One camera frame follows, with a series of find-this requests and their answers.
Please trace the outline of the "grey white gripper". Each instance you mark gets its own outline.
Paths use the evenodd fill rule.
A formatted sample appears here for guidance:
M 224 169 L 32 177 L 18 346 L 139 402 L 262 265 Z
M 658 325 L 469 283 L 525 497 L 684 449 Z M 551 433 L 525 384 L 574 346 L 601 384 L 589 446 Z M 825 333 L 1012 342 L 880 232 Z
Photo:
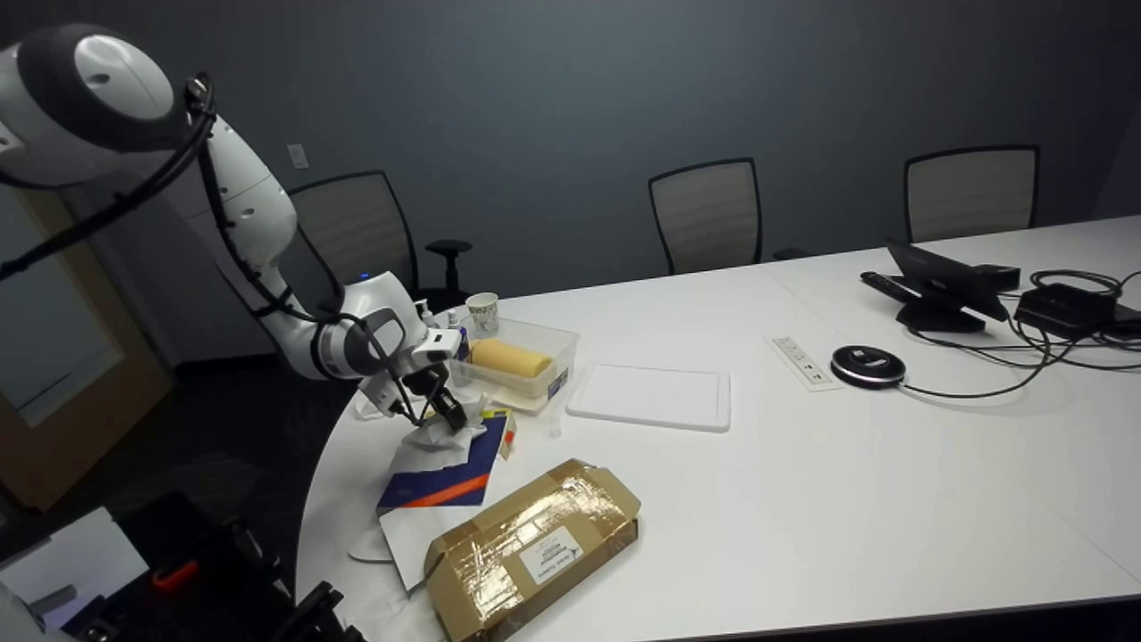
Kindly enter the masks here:
M 349 285 L 349 364 L 379 410 L 418 426 L 434 410 L 449 433 L 458 433 L 465 410 L 449 391 L 449 360 L 458 346 L 451 327 L 418 311 L 390 270 Z

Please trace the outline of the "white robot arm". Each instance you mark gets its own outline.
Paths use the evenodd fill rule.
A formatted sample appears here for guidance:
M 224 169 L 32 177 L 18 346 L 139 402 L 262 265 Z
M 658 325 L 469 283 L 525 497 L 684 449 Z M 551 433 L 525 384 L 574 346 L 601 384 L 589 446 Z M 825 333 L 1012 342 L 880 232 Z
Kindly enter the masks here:
M 89 20 L 34 28 L 0 51 L 7 185 L 78 190 L 147 155 L 156 155 L 147 177 L 9 258 L 3 276 L 84 242 L 196 176 L 203 204 L 186 226 L 294 374 L 355 380 L 382 415 L 414 428 L 465 426 L 465 405 L 449 391 L 449 364 L 463 338 L 427 325 L 390 270 L 351 283 L 332 315 L 299 303 L 279 266 L 299 232 L 294 208 L 259 155 L 218 115 L 203 74 L 173 84 L 143 48 Z

